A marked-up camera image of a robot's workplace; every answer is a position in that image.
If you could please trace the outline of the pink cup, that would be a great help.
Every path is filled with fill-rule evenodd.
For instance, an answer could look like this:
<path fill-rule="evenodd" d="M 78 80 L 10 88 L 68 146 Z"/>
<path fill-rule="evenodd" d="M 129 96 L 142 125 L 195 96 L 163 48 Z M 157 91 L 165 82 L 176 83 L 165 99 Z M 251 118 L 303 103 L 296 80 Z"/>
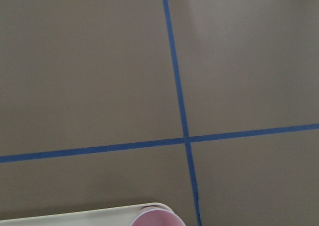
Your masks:
<path fill-rule="evenodd" d="M 131 226 L 186 226 L 173 211 L 156 206 L 145 207 L 133 219 Z"/>

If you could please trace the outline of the blue tape grid lines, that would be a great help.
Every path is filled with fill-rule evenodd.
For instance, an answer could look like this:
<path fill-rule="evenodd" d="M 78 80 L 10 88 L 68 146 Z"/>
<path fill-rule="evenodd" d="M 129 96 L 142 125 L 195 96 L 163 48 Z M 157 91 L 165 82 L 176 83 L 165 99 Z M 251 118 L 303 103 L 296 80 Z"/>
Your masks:
<path fill-rule="evenodd" d="M 319 0 L 0 0 L 0 217 L 159 202 L 319 223 Z"/>

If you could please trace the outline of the cream plastic tray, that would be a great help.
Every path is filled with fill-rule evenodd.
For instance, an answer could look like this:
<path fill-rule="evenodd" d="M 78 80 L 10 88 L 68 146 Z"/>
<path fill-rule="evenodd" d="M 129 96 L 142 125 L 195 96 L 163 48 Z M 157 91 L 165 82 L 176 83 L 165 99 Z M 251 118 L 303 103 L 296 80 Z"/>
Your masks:
<path fill-rule="evenodd" d="M 2 226 L 130 226 L 148 211 L 175 212 L 162 203 L 145 203 L 73 213 L 1 220 Z"/>

